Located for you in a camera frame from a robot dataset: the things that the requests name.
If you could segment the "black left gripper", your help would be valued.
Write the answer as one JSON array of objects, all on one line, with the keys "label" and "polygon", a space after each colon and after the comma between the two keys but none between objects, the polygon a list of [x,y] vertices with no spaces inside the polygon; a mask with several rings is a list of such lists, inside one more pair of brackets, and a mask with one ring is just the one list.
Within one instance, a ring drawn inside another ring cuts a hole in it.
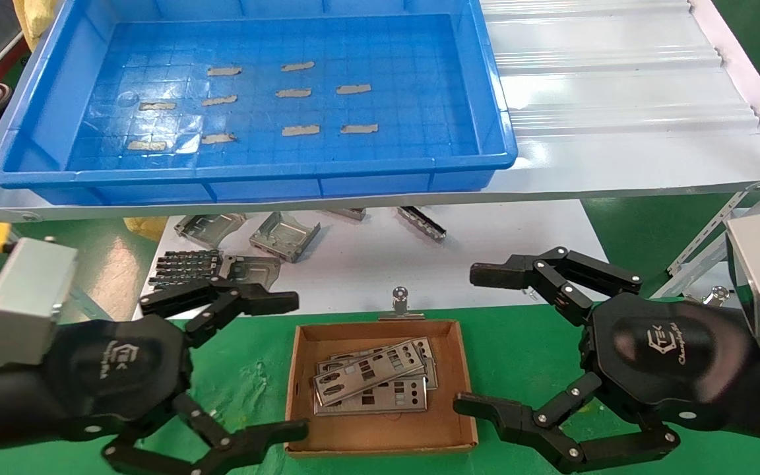
[{"label": "black left gripper", "polygon": [[[138,321],[60,327],[46,354],[46,381],[75,418],[138,420],[103,448],[103,459],[117,473],[226,474],[259,465],[271,446],[307,438],[308,419],[228,432],[192,397],[181,393],[191,378],[188,346],[200,348],[241,315],[285,315],[299,307],[297,292],[270,292],[262,284],[238,284],[220,277],[171,286],[140,298],[140,310],[148,317]],[[187,321],[183,332],[164,321],[194,309],[201,312]],[[196,462],[137,445],[174,417],[208,445]]]}]

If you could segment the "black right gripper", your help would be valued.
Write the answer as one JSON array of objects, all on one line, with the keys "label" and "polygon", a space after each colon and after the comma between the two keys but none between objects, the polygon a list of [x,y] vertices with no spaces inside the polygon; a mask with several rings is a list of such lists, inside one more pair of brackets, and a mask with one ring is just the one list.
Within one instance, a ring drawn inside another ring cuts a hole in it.
[{"label": "black right gripper", "polygon": [[[643,285],[638,274],[566,247],[511,255],[501,264],[474,263],[468,279],[477,288],[530,288],[574,327],[588,325],[583,367],[595,373],[585,373],[541,408],[455,395],[453,410],[489,421],[500,440],[532,448],[558,472],[572,474],[666,457],[680,439],[660,420],[701,431],[730,424],[730,394],[753,352],[741,313],[693,301],[644,300],[634,295]],[[593,310],[579,286],[615,297]],[[566,435],[561,425],[595,393],[639,431],[585,441]]]}]

